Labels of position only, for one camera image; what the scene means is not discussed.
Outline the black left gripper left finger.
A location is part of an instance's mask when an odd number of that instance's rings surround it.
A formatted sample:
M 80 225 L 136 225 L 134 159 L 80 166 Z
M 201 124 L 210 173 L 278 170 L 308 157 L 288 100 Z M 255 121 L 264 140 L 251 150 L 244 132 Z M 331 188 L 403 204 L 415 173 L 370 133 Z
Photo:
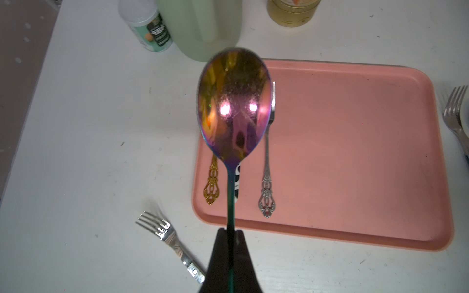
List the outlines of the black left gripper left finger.
M 228 268 L 228 236 L 226 230 L 220 228 L 199 293 L 228 293 Z

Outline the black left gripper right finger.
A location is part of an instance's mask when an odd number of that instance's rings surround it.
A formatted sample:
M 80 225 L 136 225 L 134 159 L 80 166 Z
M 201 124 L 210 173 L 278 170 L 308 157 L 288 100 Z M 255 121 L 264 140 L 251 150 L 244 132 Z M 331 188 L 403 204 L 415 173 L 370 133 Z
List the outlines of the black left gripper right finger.
M 241 230 L 235 232 L 234 291 L 236 293 L 262 293 L 244 233 Z

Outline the grey speckled handle fork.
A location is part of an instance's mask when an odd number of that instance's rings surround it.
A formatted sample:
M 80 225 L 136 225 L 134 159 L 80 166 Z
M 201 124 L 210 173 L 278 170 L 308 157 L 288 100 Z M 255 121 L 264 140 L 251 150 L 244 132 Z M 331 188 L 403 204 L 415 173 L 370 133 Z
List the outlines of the grey speckled handle fork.
M 206 279 L 205 270 L 186 250 L 180 242 L 174 226 L 166 219 L 162 219 L 150 212 L 144 211 L 137 219 L 136 224 L 156 235 L 160 241 L 168 245 L 178 256 L 189 274 L 199 283 Z

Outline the silver ornate handle fork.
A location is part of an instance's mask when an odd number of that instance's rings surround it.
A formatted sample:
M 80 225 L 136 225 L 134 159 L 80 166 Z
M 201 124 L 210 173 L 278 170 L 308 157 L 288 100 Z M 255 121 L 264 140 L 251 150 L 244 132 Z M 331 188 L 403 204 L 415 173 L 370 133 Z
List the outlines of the silver ornate handle fork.
M 258 202 L 259 209 L 262 215 L 266 218 L 270 218 L 275 211 L 276 203 L 273 198 L 272 192 L 272 178 L 271 170 L 269 165 L 269 130 L 275 119 L 275 108 L 276 108 L 276 82 L 272 82 L 272 102 L 271 102 L 271 114 L 269 123 L 265 131 L 265 164 L 263 171 L 263 179 L 261 182 L 261 196 Z

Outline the gold ornate fork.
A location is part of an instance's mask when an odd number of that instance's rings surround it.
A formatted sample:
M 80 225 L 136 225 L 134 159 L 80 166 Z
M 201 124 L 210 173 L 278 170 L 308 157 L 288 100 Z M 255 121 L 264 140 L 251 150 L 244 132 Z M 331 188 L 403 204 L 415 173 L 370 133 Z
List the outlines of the gold ornate fork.
M 217 157 L 213 155 L 211 158 L 207 183 L 203 190 L 204 198 L 209 205 L 212 205 L 219 198 L 220 190 L 218 186 L 218 174 Z

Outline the cow pattern handle spoon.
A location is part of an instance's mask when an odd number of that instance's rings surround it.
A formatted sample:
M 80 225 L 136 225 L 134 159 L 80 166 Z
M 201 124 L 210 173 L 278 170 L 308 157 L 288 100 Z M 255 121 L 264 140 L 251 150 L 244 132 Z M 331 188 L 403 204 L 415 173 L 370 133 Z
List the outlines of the cow pattern handle spoon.
M 241 173 L 241 165 L 238 164 L 235 170 L 235 181 L 234 181 L 234 202 L 235 203 L 238 201 L 238 197 L 239 197 L 240 173 Z

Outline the iridescent rainbow spoon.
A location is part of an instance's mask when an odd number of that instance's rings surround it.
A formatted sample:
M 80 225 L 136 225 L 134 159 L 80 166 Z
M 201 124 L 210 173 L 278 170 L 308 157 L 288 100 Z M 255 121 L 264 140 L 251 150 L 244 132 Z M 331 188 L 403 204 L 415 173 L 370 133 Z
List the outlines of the iridescent rainbow spoon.
M 271 113 L 272 80 L 253 51 L 229 48 L 204 67 L 197 89 L 202 137 L 227 169 L 227 289 L 235 291 L 235 172 L 265 133 Z

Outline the teal handle fork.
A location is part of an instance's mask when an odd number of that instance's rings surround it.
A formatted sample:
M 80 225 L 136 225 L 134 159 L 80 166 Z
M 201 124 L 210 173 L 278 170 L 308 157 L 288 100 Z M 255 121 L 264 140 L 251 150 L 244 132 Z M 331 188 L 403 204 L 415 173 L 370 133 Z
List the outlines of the teal handle fork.
M 469 137 L 463 129 L 460 112 L 468 88 L 467 85 L 454 88 L 443 111 L 443 121 L 458 138 L 467 161 L 469 160 Z

